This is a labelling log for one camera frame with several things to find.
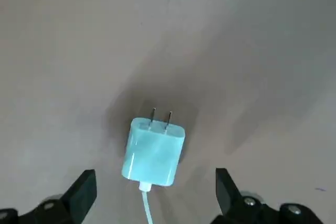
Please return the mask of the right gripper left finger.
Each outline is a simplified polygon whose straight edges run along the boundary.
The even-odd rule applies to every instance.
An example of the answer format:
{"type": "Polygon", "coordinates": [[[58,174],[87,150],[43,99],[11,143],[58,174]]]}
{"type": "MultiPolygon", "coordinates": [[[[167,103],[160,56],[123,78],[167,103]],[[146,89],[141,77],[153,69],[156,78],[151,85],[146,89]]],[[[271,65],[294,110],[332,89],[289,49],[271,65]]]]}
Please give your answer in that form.
{"type": "Polygon", "coordinates": [[[1,209],[1,223],[82,223],[96,198],[96,172],[87,169],[60,198],[46,200],[26,214],[20,216],[14,208],[1,209]]]}

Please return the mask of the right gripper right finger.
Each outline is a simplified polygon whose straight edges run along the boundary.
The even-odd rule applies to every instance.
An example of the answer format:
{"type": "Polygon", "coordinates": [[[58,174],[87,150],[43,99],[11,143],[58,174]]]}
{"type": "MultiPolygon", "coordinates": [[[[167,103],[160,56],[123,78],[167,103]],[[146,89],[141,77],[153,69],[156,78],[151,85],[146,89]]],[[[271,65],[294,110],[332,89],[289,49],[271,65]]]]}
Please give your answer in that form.
{"type": "Polygon", "coordinates": [[[285,203],[278,210],[253,196],[243,196],[225,168],[216,168],[216,198],[222,213],[212,223],[322,224],[308,207],[285,203]]]}

